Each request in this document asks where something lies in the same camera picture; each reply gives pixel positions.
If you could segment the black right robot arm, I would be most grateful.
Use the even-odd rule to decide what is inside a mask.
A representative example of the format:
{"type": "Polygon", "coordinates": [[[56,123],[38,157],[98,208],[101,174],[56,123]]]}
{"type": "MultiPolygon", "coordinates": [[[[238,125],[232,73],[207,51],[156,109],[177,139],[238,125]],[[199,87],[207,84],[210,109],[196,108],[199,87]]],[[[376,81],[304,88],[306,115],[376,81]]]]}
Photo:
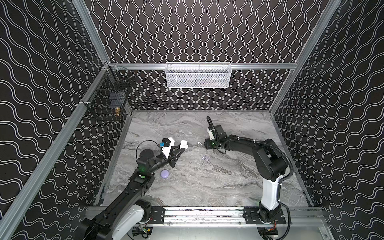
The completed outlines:
{"type": "Polygon", "coordinates": [[[289,157],[272,139],[254,140],[237,135],[227,135],[221,125],[214,125],[207,117],[209,138],[205,139],[207,150],[218,150],[225,154],[228,151],[240,152],[254,158],[257,170],[263,178],[263,194],[259,202],[258,218],[269,224],[276,220],[280,213],[280,194],[282,183],[290,179],[294,173],[289,157]]]}

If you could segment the white round disc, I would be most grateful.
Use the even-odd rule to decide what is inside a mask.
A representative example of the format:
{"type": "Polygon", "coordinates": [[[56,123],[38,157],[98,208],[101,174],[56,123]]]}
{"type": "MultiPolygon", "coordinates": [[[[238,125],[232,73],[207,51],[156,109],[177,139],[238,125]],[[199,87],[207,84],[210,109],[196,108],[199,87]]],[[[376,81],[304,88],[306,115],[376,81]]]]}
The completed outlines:
{"type": "Polygon", "coordinates": [[[182,140],[180,141],[180,149],[187,149],[189,146],[188,146],[188,141],[186,140],[182,140]]]}

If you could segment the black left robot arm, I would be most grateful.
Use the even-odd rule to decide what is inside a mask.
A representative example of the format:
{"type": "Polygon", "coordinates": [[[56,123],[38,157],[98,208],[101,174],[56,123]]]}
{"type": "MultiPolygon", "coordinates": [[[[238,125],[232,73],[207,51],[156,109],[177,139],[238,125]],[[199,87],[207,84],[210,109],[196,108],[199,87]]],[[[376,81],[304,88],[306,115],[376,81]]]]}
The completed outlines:
{"type": "Polygon", "coordinates": [[[174,167],[188,149],[188,142],[177,146],[160,144],[160,154],[151,149],[140,152],[137,168],[123,192],[101,213],[91,220],[85,218],[78,226],[76,240],[121,240],[138,223],[151,220],[151,204],[142,200],[155,180],[155,171],[166,165],[174,167]]]}

